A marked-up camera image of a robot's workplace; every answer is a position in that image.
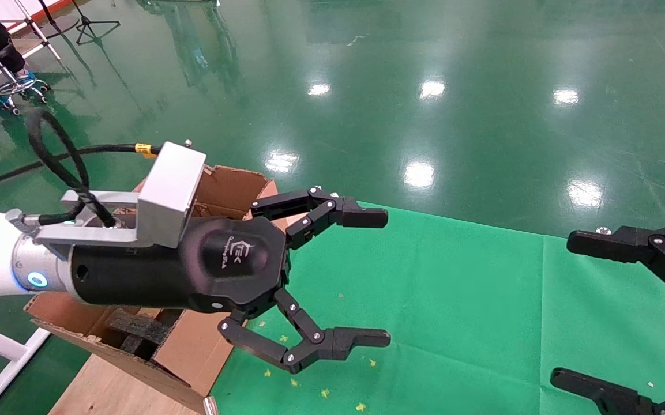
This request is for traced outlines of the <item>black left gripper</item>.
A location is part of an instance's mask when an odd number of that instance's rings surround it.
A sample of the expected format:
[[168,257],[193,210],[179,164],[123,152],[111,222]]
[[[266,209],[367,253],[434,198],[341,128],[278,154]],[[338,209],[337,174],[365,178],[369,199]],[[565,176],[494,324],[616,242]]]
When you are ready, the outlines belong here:
[[176,248],[75,246],[77,297],[87,304],[261,314],[288,282],[287,236],[265,218],[192,218]]

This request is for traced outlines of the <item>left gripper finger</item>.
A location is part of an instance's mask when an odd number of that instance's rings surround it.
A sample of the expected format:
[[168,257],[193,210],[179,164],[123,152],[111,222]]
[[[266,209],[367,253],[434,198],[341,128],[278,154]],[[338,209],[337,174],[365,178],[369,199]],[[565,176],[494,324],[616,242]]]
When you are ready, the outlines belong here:
[[232,311],[219,323],[219,333],[235,348],[288,373],[299,373],[318,360],[346,360],[357,346],[385,348],[390,345],[390,334],[385,329],[319,328],[284,288],[274,293],[273,303],[302,337],[296,346],[288,349],[279,342],[254,333],[243,325],[247,315],[238,310]]
[[300,216],[285,229],[285,244],[291,250],[301,248],[332,224],[381,229],[389,220],[385,209],[362,207],[353,198],[333,196],[318,186],[257,199],[251,203],[250,212],[269,221]]

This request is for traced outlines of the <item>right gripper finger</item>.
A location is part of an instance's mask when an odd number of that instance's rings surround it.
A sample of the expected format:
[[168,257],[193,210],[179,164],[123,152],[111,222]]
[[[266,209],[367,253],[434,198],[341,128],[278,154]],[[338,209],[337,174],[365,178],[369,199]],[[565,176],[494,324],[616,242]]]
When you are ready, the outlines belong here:
[[621,226],[611,233],[581,231],[569,234],[571,253],[622,263],[641,263],[665,283],[665,228]]
[[665,400],[654,402],[634,389],[567,368],[554,368],[550,383],[562,391],[590,399],[601,414],[665,414]]

